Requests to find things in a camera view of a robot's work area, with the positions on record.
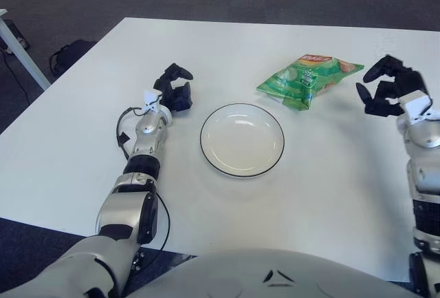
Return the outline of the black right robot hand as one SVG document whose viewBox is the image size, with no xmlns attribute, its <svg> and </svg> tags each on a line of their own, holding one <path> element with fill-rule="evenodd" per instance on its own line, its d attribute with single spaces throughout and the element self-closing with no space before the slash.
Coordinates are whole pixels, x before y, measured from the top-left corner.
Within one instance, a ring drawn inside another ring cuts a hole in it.
<svg viewBox="0 0 440 298">
<path fill-rule="evenodd" d="M 364 75 L 363 81 L 370 83 L 377 78 L 387 75 L 394 78 L 393 82 L 380 81 L 374 97 L 361 83 L 356 83 L 356 90 L 364 103 L 364 112 L 374 116 L 399 116 L 404 110 L 400 103 L 390 104 L 388 99 L 398 99 L 412 92 L 422 92 L 429 96 L 421 74 L 410 67 L 405 67 L 403 61 L 391 55 L 381 58 Z"/>
</svg>

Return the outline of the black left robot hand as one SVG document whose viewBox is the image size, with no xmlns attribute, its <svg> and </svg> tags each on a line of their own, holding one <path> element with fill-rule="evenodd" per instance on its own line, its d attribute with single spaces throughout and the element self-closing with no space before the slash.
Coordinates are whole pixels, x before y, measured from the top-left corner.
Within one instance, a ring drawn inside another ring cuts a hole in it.
<svg viewBox="0 0 440 298">
<path fill-rule="evenodd" d="M 182 86 L 173 87 L 171 83 L 178 78 L 187 80 Z M 193 102 L 190 95 L 190 83 L 193 75 L 186 69 L 172 63 L 155 81 L 153 89 L 161 92 L 159 104 L 170 111 L 184 111 L 190 109 Z"/>
</svg>

